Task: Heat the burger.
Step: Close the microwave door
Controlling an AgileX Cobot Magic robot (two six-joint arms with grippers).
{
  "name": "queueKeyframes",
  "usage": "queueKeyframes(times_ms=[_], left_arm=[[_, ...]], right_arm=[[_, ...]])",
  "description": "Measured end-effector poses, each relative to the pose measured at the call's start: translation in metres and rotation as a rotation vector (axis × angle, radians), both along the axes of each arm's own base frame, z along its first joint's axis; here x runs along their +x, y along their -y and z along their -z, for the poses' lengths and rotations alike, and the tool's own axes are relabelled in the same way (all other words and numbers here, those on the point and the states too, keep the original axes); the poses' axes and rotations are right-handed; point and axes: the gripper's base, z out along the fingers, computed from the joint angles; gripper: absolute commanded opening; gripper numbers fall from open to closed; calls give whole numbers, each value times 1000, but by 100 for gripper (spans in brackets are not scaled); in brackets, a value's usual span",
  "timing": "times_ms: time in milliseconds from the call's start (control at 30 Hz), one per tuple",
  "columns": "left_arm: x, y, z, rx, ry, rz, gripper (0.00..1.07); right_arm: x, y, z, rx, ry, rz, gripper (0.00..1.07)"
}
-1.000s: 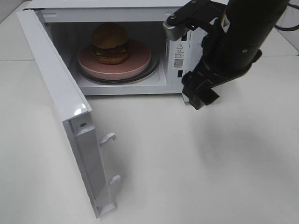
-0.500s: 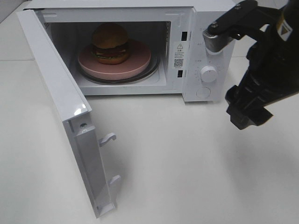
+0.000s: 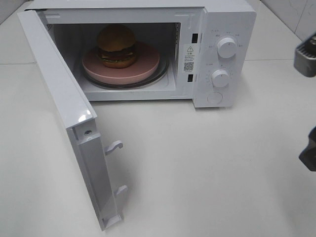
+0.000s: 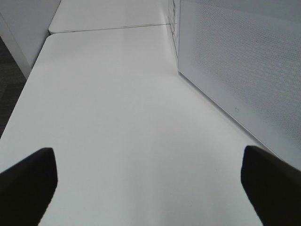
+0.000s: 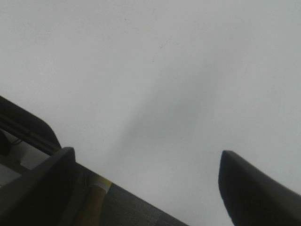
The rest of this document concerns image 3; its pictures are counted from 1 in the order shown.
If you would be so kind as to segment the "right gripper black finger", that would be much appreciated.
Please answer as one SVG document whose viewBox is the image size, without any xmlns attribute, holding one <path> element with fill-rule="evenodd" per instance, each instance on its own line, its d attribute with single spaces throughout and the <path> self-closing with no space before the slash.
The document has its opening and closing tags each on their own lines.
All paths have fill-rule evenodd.
<svg viewBox="0 0 316 237">
<path fill-rule="evenodd" d="M 316 127 L 308 135 L 308 145 L 300 153 L 299 160 L 307 167 L 309 171 L 316 171 Z"/>
</svg>

